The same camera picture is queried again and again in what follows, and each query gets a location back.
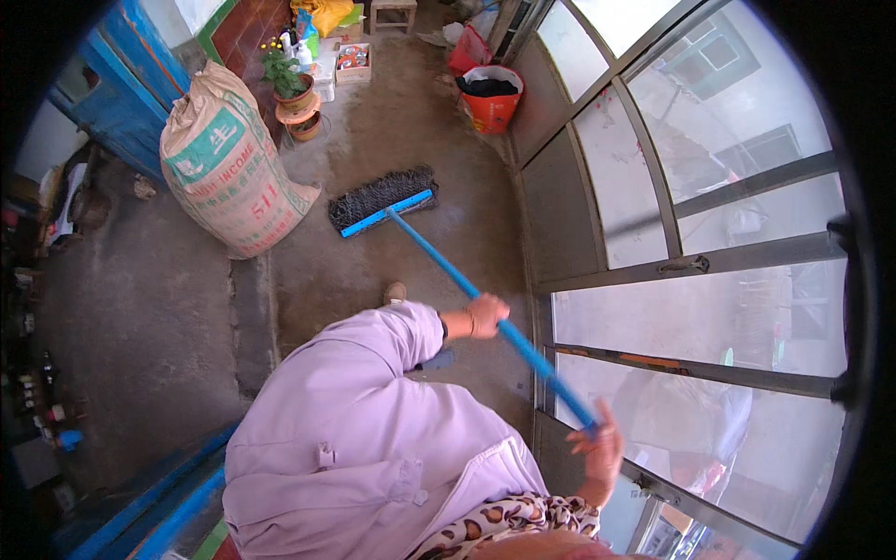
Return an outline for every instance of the hand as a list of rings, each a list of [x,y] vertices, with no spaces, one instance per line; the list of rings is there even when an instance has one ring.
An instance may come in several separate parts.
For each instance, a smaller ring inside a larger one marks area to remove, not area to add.
[[[510,307],[498,296],[482,294],[466,306],[472,325],[470,337],[491,339],[498,334],[498,321],[510,316]]]
[[[625,441],[619,433],[607,401],[600,398],[594,403],[604,419],[603,426],[598,429],[594,437],[589,432],[572,432],[566,437],[566,441],[575,442],[573,455],[585,453],[585,478],[601,487],[607,487],[612,492],[616,477],[622,468]]]

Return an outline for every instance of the brown tile wall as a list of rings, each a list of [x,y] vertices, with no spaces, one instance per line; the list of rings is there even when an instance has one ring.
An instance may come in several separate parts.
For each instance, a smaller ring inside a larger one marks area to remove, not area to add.
[[[218,49],[224,65],[242,78],[255,95],[258,111],[275,142],[280,141],[283,127],[274,118],[276,103],[271,95],[271,85],[261,82],[264,69],[260,46],[262,39],[280,35],[280,30],[291,20],[289,0],[239,0],[211,34],[211,42]]]

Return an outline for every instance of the black cloth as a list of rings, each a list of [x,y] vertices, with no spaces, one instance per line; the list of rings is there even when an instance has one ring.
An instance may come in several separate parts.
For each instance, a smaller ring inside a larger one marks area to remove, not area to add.
[[[507,80],[475,80],[467,83],[462,77],[457,79],[457,87],[467,95],[478,98],[493,98],[499,95],[516,95],[516,86]]]

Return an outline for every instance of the lavender jacket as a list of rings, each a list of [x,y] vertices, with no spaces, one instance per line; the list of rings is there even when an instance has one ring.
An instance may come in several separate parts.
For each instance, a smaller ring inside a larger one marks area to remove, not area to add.
[[[432,307],[334,323],[271,375],[230,438],[224,518],[245,560],[401,560],[478,504],[547,494],[520,434],[458,385],[403,372],[442,347]]]

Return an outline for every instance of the brown shoe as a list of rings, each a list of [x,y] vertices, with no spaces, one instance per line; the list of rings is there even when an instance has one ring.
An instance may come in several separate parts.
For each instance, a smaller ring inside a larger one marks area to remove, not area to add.
[[[383,293],[383,305],[392,306],[399,304],[408,297],[408,288],[401,282],[393,282],[389,284]]]

